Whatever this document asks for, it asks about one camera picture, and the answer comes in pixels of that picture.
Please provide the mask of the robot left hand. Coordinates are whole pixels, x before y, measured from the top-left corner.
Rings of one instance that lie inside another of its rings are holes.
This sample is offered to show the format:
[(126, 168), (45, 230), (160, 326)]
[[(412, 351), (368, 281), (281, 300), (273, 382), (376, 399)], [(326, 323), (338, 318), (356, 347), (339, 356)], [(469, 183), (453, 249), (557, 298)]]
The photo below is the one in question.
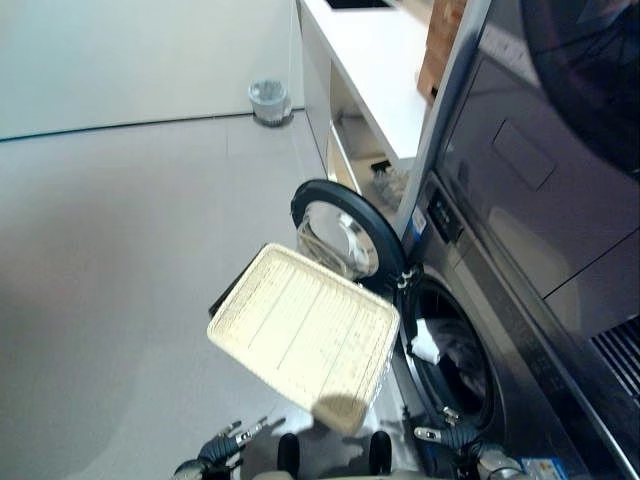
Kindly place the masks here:
[(250, 442), (268, 426), (268, 418), (245, 426), (241, 420), (235, 420), (214, 435), (201, 448), (197, 459), (204, 465), (207, 475), (219, 470), (229, 470), (228, 461), (239, 454)]

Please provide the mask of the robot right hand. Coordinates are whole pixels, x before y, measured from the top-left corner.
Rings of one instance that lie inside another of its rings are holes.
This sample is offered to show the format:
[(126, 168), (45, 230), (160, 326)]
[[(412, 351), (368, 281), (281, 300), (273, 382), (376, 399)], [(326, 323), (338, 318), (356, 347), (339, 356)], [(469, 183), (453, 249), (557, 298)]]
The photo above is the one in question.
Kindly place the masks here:
[(478, 429), (455, 409), (445, 405), (408, 417), (418, 459), (428, 474), (448, 472), (466, 445), (478, 436)]

